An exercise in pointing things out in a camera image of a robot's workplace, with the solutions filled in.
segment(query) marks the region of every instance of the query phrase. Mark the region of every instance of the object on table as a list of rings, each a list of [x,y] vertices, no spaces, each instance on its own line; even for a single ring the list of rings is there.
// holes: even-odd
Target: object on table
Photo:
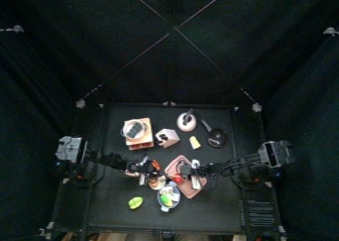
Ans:
[[[149,178],[148,179],[148,186],[152,188],[152,189],[161,189],[162,186],[165,184],[165,177],[164,176],[160,176],[160,177],[154,177],[154,178]]]
[[[201,145],[200,145],[200,143],[198,143],[198,141],[197,141],[194,136],[192,136],[189,138],[189,142],[190,142],[190,146],[192,146],[193,150],[196,150],[196,149],[198,149],[201,147]]]
[[[137,119],[146,129],[144,130],[142,136],[138,138],[129,139],[125,137],[125,145],[129,150],[138,150],[144,148],[153,147],[153,136],[152,136],[152,127],[149,118]]]
[[[142,137],[145,130],[146,125],[138,119],[130,119],[124,121],[120,134],[129,140],[136,140]]]
[[[178,165],[181,165],[181,163],[185,163],[189,166],[190,169],[190,162],[188,161],[188,159],[180,155],[166,166],[164,173],[168,175],[168,177],[173,176],[177,174],[177,170],[178,170]],[[206,179],[205,178],[198,178],[201,187],[204,187],[204,185],[206,184]],[[177,188],[181,190],[181,192],[184,193],[184,195],[188,198],[192,198],[200,191],[197,189],[192,189],[192,182],[188,180],[182,180],[181,183],[177,183]]]
[[[193,109],[189,109],[176,119],[176,125],[182,132],[190,132],[196,128],[196,117],[192,113]]]
[[[201,119],[201,123],[204,124],[208,132],[208,144],[213,148],[221,148],[226,144],[226,134],[221,129],[212,129],[208,125],[206,121]]]
[[[133,197],[128,201],[128,206],[129,206],[130,209],[134,209],[141,205],[141,203],[142,203],[142,198],[141,197]]]
[[[157,201],[164,212],[168,212],[170,208],[177,206],[180,202],[180,190],[173,182],[169,181],[157,191]]]
[[[176,131],[172,129],[162,129],[154,134],[158,146],[166,148],[180,141]]]

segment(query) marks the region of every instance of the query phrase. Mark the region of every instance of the white container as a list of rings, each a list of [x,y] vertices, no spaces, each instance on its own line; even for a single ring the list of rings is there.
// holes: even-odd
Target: white container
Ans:
[[[158,133],[154,134],[157,144],[162,148],[169,147],[180,141],[180,138],[174,130],[162,129]]]

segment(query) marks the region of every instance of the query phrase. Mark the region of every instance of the red object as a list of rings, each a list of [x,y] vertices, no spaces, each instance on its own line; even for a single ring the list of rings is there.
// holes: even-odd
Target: red object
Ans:
[[[181,178],[180,174],[176,174],[176,175],[170,178],[170,180],[172,180],[174,183],[181,183],[184,179]]]

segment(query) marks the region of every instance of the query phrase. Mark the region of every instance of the black curtain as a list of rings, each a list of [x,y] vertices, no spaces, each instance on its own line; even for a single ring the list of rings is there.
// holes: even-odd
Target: black curtain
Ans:
[[[264,107],[266,137],[293,144],[277,199],[296,240],[339,240],[337,54],[339,38],[326,37]]]
[[[73,98],[264,103],[321,44],[337,0],[2,0]]]
[[[0,25],[18,25],[1,7]],[[0,239],[32,240],[50,220],[57,141],[74,102],[22,35],[0,32]]]

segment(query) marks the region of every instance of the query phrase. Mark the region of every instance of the yellow sponge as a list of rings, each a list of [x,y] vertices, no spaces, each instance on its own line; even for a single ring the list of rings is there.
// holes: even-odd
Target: yellow sponge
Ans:
[[[198,149],[198,148],[201,147],[201,145],[200,145],[200,143],[198,143],[198,141],[197,141],[197,139],[196,139],[194,136],[192,136],[192,137],[189,138],[189,142],[190,142],[190,145],[192,145],[193,150],[196,150],[196,149]]]

